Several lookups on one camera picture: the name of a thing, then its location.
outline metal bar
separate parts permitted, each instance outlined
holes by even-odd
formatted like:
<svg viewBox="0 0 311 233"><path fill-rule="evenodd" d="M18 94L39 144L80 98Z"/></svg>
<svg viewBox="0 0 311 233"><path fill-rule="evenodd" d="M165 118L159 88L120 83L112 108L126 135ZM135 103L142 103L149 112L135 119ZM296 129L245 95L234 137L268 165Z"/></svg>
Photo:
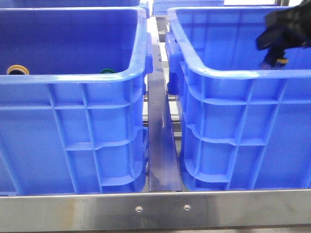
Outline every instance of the metal bar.
<svg viewBox="0 0 311 233"><path fill-rule="evenodd" d="M166 32L169 31L169 18L167 16L156 16L159 41L165 42Z"/></svg>
<svg viewBox="0 0 311 233"><path fill-rule="evenodd" d="M278 6L288 6L289 3L289 0L275 0L275 4Z"/></svg>
<svg viewBox="0 0 311 233"><path fill-rule="evenodd" d="M154 58L154 71L148 74L149 191L181 191L181 178L155 17L149 19L148 31L152 35Z"/></svg>
<svg viewBox="0 0 311 233"><path fill-rule="evenodd" d="M0 232L310 225L311 190L0 197Z"/></svg>
<svg viewBox="0 0 311 233"><path fill-rule="evenodd" d="M174 140L176 141L180 141L181 140L181 129L180 129L180 122L172 122L173 124L173 131L174 131ZM144 127L148 127L148 122L144 121L143 122L143 126Z"/></svg>
<svg viewBox="0 0 311 233"><path fill-rule="evenodd" d="M168 95L169 102L175 102L176 96ZM144 97L144 102L148 102L148 96Z"/></svg>

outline metal rail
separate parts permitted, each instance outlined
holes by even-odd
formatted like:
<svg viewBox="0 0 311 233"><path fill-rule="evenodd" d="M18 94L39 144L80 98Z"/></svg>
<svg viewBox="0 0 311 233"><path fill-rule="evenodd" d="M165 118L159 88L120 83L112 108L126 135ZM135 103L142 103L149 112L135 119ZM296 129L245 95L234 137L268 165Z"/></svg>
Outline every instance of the metal rail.
<svg viewBox="0 0 311 233"><path fill-rule="evenodd" d="M0 232L311 224L309 190L0 198Z"/></svg>

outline bolt head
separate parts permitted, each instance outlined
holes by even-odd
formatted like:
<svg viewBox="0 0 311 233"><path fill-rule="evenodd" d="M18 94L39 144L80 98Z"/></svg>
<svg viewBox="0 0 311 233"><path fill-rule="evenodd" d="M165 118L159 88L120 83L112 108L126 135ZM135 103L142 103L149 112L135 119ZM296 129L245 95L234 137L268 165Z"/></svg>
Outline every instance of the bolt head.
<svg viewBox="0 0 311 233"><path fill-rule="evenodd" d="M191 209L191 206L190 205L184 205L184 210L185 211L189 211Z"/></svg>
<svg viewBox="0 0 311 233"><path fill-rule="evenodd" d="M141 206L137 206L137 207L135 208L135 211L136 211L137 213L141 213L142 210L143 210L143 208L142 208Z"/></svg>

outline crate handle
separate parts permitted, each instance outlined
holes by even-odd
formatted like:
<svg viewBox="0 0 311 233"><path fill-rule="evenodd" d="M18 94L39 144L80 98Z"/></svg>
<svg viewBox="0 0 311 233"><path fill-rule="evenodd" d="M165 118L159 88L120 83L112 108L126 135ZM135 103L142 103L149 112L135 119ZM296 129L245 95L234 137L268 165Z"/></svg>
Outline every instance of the crate handle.
<svg viewBox="0 0 311 233"><path fill-rule="evenodd" d="M181 69L180 62L184 61L184 56L172 32L166 33L165 50L167 58L169 60L169 67L170 67L167 90L170 95L178 95L179 90L178 90L177 71Z"/></svg>
<svg viewBox="0 0 311 233"><path fill-rule="evenodd" d="M149 7L149 2L148 1L146 1L146 5L145 5L144 9L146 10L147 18L150 18L150 7Z"/></svg>
<svg viewBox="0 0 311 233"><path fill-rule="evenodd" d="M151 34L147 33L147 44L146 44L146 60L145 60L145 70L142 75L142 86L143 86L143 94L147 94L147 86L145 83L146 74L152 73L154 70L153 67L153 58L152 58L152 41Z"/></svg>

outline steel shelf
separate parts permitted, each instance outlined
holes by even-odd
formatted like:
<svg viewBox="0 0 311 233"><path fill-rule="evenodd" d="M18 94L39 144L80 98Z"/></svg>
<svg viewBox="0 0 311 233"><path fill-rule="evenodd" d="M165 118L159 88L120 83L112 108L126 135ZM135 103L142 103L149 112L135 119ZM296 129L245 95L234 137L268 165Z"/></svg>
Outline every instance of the steel shelf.
<svg viewBox="0 0 311 233"><path fill-rule="evenodd" d="M148 20L148 27L154 72L148 76L147 191L0 197L0 232L193 229L218 233L210 229L223 228L238 230L221 233L311 232L311 190L182 191L155 17Z"/></svg>

